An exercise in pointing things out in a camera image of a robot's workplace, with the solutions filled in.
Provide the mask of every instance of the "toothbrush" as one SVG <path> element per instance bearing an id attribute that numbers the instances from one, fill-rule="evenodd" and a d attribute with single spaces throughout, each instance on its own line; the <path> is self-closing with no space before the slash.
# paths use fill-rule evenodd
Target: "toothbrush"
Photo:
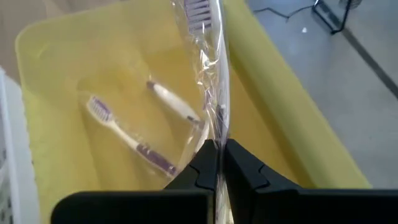
<path id="1" fill-rule="evenodd" d="M 175 112 L 177 112 L 183 119 L 187 119 L 194 124 L 200 123 L 200 118 L 196 114 L 196 112 L 188 105 L 188 103 L 184 102 L 180 97 L 178 97 L 175 93 L 169 91 L 164 88 L 162 85 L 148 81 L 147 82 L 148 89 L 155 92 L 155 94 L 169 107 L 171 107 Z"/>
<path id="2" fill-rule="evenodd" d="M 123 131 L 117 124 L 111 110 L 100 99 L 95 96 L 91 96 L 86 107 L 95 120 L 103 126 L 113 130 L 113 132 L 117 134 L 131 149 L 136 151 L 154 167 L 165 172 L 170 177 L 175 177 L 177 175 L 177 168 L 167 159 L 153 151 L 148 145 L 137 142 Z"/>
<path id="3" fill-rule="evenodd" d="M 169 107 L 171 107 L 174 111 L 176 111 L 183 119 L 187 119 L 192 122 L 195 126 L 203 126 L 200 138 L 198 140 L 198 144 L 195 147 L 194 156 L 198 153 L 199 149 L 205 143 L 209 132 L 210 132 L 210 124 L 208 121 L 204 123 L 200 121 L 199 116 L 195 113 L 195 111 L 180 97 L 178 97 L 175 93 L 168 91 L 168 89 L 164 88 L 158 83 L 148 81 L 147 87 L 154 91 L 156 95 L 162 99 Z"/>
<path id="4" fill-rule="evenodd" d="M 218 111 L 221 115 L 221 130 L 218 138 L 228 137 L 229 127 L 229 68 L 226 57 L 223 24 L 221 22 L 221 6 L 219 0 L 183 0 L 187 17 L 188 31 L 194 37 L 211 34 L 215 56 L 218 59 L 216 71 L 219 74 Z"/>

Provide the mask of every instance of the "black stand leg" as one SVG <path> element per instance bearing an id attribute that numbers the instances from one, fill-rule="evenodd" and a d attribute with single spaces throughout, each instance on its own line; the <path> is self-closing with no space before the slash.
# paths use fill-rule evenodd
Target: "black stand leg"
<path id="1" fill-rule="evenodd" d="M 330 23 L 327 21 L 327 19 L 325 19 L 325 17 L 323 17 L 323 16 L 319 13 L 319 11 L 318 11 L 318 6 L 321 5 L 321 4 L 325 4 L 322 0 L 319 0 L 319 1 L 312 7 L 312 11 L 313 11 L 317 16 L 319 16 L 319 18 L 329 27 L 329 29 L 331 30 L 330 33 L 333 35 L 333 34 L 336 34 L 336 33 L 338 33 L 338 32 L 341 32 L 341 31 L 345 28 L 346 21 L 347 21 L 347 18 L 348 18 L 348 13 L 349 13 L 349 10 L 350 10 L 350 8 L 351 8 L 351 3 L 352 3 L 352 1 L 353 1 L 353 0 L 348 0 L 348 1 L 347 1 L 347 5 L 346 5 L 346 7 L 345 7 L 345 12 L 344 12 L 344 17 L 343 17 L 343 22 L 339 22 L 338 24 L 335 24 L 335 23 L 333 23 L 333 25 L 330 24 Z"/>

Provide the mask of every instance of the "plastic packaging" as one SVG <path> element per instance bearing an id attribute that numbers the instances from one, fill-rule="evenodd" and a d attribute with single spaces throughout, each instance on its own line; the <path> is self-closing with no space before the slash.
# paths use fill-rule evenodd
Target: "plastic packaging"
<path id="1" fill-rule="evenodd" d="M 205 93 L 205 111 L 219 149 L 216 222 L 227 221 L 227 191 L 222 170 L 229 129 L 229 69 L 221 0 L 172 0 L 176 21 Z"/>

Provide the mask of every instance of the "gray floor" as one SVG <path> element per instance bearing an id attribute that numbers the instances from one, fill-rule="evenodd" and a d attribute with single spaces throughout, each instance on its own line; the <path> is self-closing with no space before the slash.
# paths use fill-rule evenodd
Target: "gray floor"
<path id="1" fill-rule="evenodd" d="M 348 27 L 398 83 L 398 19 L 395 9 L 364 0 Z M 385 0 L 398 6 L 398 1 Z M 313 0 L 250 0 L 251 9 L 273 7 L 288 14 Z M 331 36 L 308 9 L 285 19 L 256 14 L 331 127 L 377 188 L 398 187 L 398 101 L 341 34 Z"/>

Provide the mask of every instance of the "toothbrush head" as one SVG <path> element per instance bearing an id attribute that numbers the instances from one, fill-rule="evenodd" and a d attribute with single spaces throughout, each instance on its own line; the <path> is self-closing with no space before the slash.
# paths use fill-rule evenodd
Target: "toothbrush head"
<path id="1" fill-rule="evenodd" d="M 92 96 L 86 106 L 91 115 L 101 124 L 108 124 L 114 120 L 111 110 L 97 97 Z"/>
<path id="2" fill-rule="evenodd" d="M 184 0 L 184 8 L 191 34 L 211 27 L 209 0 Z"/>

